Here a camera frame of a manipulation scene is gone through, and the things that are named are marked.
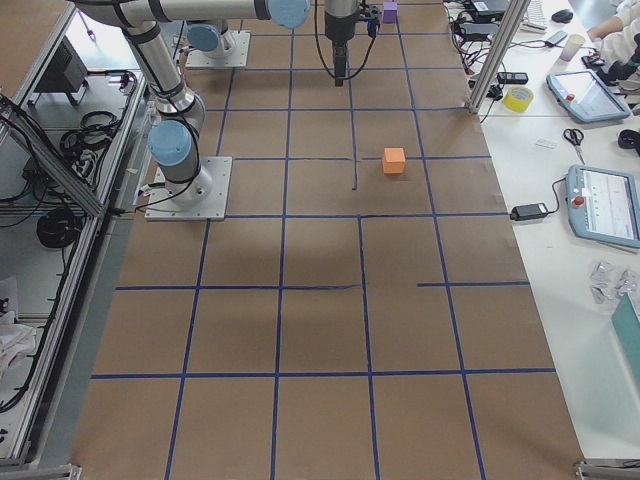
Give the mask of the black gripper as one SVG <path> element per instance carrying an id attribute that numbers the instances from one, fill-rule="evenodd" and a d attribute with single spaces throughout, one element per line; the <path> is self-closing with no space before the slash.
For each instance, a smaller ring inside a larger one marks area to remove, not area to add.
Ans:
<path id="1" fill-rule="evenodd" d="M 360 7 L 357 0 L 326 0 L 325 36 L 332 42 L 334 85 L 342 87 L 346 78 L 346 44 L 355 35 Z"/>

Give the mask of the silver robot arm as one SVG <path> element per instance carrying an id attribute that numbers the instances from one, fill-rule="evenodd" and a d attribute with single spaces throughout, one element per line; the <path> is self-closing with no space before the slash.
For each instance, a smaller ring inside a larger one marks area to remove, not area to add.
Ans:
<path id="1" fill-rule="evenodd" d="M 311 8 L 310 1 L 267 1 L 266 13 L 279 26 L 295 30 L 302 25 Z M 356 25 L 360 22 L 367 24 L 368 35 L 371 38 L 361 66 L 352 74 L 347 74 L 348 43 L 355 36 Z M 324 70 L 334 80 L 336 87 L 355 78 L 368 61 L 371 48 L 375 42 L 379 29 L 378 10 L 366 1 L 326 1 L 324 4 L 325 36 L 331 41 L 333 70 L 330 70 L 324 59 L 318 35 L 318 6 L 314 5 L 313 13 L 314 37 L 316 50 Z M 223 29 L 222 20 L 216 24 L 213 21 L 189 21 L 187 23 L 187 40 L 196 50 L 208 55 L 218 55 L 231 49 L 231 35 Z"/>
<path id="2" fill-rule="evenodd" d="M 91 19 L 121 29 L 156 97 L 161 118 L 148 137 L 169 193 L 161 204 L 180 207 L 197 204 L 211 184 L 198 151 L 205 108 L 162 39 L 160 25 L 185 21 L 213 27 L 218 20 L 257 19 L 293 30 L 305 22 L 310 9 L 308 1 L 76 1 L 74 5 Z"/>

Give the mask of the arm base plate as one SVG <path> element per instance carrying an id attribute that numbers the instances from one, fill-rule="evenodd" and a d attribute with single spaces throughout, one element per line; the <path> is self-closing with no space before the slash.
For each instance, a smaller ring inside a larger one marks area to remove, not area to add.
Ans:
<path id="1" fill-rule="evenodd" d="M 163 186 L 153 189 L 150 207 L 144 216 L 149 221 L 196 221 L 225 218 L 232 172 L 231 157 L 201 157 L 200 173 L 189 188 L 178 195 L 183 186 L 166 183 L 159 167 L 154 181 Z"/>
<path id="2" fill-rule="evenodd" d="M 188 69 L 245 68 L 248 60 L 251 33 L 246 30 L 227 30 L 220 33 L 211 25 L 192 25 L 187 39 L 190 51 Z"/>

